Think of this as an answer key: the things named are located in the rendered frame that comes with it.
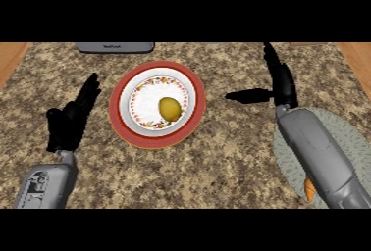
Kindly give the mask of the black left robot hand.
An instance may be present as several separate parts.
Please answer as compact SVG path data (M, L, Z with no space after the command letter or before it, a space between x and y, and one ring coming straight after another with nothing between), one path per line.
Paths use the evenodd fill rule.
M75 151L78 148L87 119L101 92L97 74L91 73L84 82L76 98L69 101L62 110L50 108L45 111L48 140L45 150Z

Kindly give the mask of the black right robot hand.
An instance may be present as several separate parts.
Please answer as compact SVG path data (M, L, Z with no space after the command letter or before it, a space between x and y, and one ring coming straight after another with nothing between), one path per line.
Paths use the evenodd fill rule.
M271 79L271 89L246 89L229 92L224 98L242 104L267 102L273 99L276 106L286 105L289 109L298 107L297 92L292 74L285 63L279 62L274 49L268 42L263 44L263 59Z

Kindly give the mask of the white floral rimmed plate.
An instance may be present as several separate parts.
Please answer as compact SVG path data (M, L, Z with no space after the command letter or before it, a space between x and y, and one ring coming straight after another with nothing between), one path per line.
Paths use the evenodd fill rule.
M166 122L159 114L159 100L174 98L181 115ZM195 87L189 77L171 68L153 68L134 75L118 98L118 114L127 127L143 136L159 137L175 132L195 109Z

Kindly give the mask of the red round placemat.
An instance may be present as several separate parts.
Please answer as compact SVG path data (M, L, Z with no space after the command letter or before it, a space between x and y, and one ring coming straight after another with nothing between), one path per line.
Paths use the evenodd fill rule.
M205 110L205 93L180 63L152 61L119 80L109 101L110 127L134 147L161 149L192 134Z

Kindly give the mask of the yellow lemon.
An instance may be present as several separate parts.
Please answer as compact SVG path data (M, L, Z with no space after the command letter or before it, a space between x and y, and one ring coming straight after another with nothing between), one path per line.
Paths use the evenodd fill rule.
M174 122L181 115L181 106L178 101L171 97L159 100L159 114L168 122Z

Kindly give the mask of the grey flat appliance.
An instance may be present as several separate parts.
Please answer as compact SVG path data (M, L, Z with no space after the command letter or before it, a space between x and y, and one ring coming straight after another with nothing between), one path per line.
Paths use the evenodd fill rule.
M82 53L149 53L153 50L153 47L153 42L76 42L78 51Z

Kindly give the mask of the orange carrot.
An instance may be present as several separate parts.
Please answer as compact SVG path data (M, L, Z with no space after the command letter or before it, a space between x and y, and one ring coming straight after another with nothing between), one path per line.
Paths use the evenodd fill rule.
M311 202L316 195L316 188L307 176L304 179L304 193L307 202Z

